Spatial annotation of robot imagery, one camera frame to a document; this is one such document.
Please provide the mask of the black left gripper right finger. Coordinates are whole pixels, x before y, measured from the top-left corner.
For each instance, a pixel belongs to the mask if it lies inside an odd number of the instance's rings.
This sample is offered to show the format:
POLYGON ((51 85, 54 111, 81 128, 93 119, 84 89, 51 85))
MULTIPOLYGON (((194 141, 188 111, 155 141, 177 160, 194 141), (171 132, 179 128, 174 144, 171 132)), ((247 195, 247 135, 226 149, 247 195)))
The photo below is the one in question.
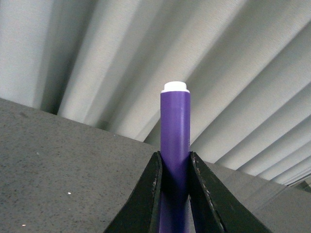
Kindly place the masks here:
POLYGON ((268 233, 197 153, 190 153, 189 195, 197 233, 268 233))

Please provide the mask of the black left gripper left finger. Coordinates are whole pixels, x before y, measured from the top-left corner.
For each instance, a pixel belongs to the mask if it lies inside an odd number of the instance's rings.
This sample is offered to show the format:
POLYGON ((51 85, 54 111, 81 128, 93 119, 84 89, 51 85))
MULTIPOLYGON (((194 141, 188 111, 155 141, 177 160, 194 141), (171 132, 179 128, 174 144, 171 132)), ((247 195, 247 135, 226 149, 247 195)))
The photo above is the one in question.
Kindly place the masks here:
POLYGON ((160 152, 151 156, 125 205, 106 233, 157 233, 161 207, 162 160, 160 152))

